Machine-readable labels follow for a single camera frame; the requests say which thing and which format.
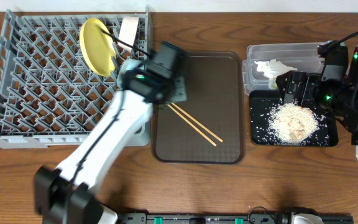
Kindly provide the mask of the wooden chopstick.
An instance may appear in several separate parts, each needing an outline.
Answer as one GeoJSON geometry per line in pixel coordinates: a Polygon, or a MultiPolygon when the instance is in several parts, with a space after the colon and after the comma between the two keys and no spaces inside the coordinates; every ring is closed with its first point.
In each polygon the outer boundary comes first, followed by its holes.
{"type": "Polygon", "coordinates": [[[197,119],[192,117],[189,113],[187,113],[185,110],[183,110],[181,107],[176,105],[175,103],[170,103],[169,105],[172,105],[177,111],[179,111],[182,115],[184,115],[188,120],[190,120],[195,126],[197,126],[202,132],[205,134],[208,133],[210,136],[218,140],[219,142],[223,142],[223,139],[220,138],[217,134],[212,132],[210,129],[208,129],[205,125],[200,123],[197,119]]]}
{"type": "Polygon", "coordinates": [[[178,115],[183,121],[185,121],[191,128],[193,128],[199,135],[205,138],[210,144],[216,147],[216,143],[210,139],[204,132],[202,132],[197,126],[195,126],[190,120],[188,120],[184,115],[182,115],[179,111],[177,111],[172,105],[168,105],[168,107],[178,115]]]}

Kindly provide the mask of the pink bowl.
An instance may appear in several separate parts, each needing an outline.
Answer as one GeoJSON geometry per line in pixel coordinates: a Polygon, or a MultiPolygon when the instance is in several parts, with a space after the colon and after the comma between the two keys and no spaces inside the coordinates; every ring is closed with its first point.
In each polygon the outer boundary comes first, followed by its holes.
{"type": "Polygon", "coordinates": [[[118,43],[118,46],[122,47],[123,49],[129,52],[132,50],[132,46],[134,45],[134,41],[137,33],[138,23],[139,23],[138,17],[126,16],[123,18],[118,39],[128,44],[129,47],[120,42],[118,43]]]}

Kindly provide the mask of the yellow plate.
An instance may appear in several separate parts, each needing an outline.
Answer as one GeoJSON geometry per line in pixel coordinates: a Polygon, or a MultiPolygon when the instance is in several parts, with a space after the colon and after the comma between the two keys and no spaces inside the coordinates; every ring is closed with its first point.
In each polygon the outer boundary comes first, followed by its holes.
{"type": "Polygon", "coordinates": [[[108,77],[116,66],[113,58],[116,51],[108,29],[99,19],[92,17],[85,21],[80,29],[80,49],[89,68],[98,75],[108,77]]]}

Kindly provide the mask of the light blue bowl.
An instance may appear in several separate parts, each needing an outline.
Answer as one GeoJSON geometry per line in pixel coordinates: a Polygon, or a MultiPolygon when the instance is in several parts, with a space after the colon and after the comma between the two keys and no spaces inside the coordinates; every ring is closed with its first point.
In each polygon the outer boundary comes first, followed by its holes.
{"type": "Polygon", "coordinates": [[[133,58],[129,58],[127,60],[124,61],[124,63],[121,65],[117,79],[116,79],[116,84],[117,87],[119,89],[122,88],[122,79],[124,77],[124,74],[128,71],[128,70],[133,70],[136,66],[140,65],[141,61],[140,60],[136,60],[133,58]]]}

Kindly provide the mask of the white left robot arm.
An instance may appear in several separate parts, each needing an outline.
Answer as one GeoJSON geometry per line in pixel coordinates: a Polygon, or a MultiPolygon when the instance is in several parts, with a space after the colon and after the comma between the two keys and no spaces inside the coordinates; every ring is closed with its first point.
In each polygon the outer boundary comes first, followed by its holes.
{"type": "Polygon", "coordinates": [[[35,211],[45,223],[116,223],[119,215],[97,198],[104,178],[130,138],[149,121],[153,104],[137,90],[152,77],[142,69],[117,76],[119,91],[84,142],[54,169],[34,176],[35,211]]]}

